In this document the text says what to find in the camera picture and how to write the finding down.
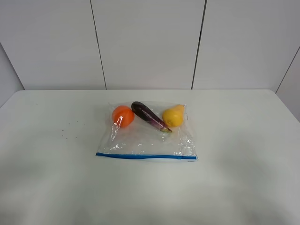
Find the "clear zip bag blue strip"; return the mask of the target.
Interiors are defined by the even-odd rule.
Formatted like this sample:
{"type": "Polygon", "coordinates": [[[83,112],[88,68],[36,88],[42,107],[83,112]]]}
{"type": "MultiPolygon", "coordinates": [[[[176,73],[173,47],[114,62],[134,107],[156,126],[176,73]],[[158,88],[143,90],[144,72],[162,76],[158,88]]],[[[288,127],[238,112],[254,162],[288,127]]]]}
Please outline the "clear zip bag blue strip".
{"type": "MultiPolygon", "coordinates": [[[[195,141],[191,134],[186,104],[184,121],[179,127],[169,127],[172,133],[155,129],[135,115],[133,122],[126,128],[117,127],[112,120],[114,109],[120,105],[131,108],[132,102],[109,104],[105,108],[105,132],[100,139],[96,156],[119,159],[162,159],[197,161],[195,141]]],[[[163,112],[176,103],[140,101],[150,108],[162,121],[163,112]]]]}

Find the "purple eggplant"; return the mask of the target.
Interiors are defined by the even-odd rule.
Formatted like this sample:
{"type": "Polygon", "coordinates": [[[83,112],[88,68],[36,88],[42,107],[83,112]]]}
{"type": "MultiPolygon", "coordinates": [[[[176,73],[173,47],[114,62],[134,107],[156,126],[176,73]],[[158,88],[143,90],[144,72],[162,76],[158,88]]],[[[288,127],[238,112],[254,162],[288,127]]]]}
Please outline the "purple eggplant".
{"type": "Polygon", "coordinates": [[[172,130],[145,104],[134,101],[131,104],[131,109],[136,116],[153,126],[155,129],[165,133],[172,133],[172,130]]]}

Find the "yellow pear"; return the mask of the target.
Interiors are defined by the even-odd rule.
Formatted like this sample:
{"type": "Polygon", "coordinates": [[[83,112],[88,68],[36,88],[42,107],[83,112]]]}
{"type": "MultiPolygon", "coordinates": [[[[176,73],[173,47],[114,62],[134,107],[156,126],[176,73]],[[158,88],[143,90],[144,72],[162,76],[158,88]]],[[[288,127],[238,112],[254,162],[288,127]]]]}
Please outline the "yellow pear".
{"type": "Polygon", "coordinates": [[[184,105],[176,105],[166,109],[162,114],[162,118],[170,128],[181,126],[184,121],[184,105]]]}

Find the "orange tomato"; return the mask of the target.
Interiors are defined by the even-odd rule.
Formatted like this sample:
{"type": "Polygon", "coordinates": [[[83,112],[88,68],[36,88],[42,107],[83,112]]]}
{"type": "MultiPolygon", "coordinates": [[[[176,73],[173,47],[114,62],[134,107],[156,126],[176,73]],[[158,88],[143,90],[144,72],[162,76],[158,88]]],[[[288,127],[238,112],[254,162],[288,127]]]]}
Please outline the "orange tomato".
{"type": "Polygon", "coordinates": [[[133,122],[134,118],[134,112],[126,105],[120,105],[112,112],[112,120],[119,128],[128,127],[133,122]]]}

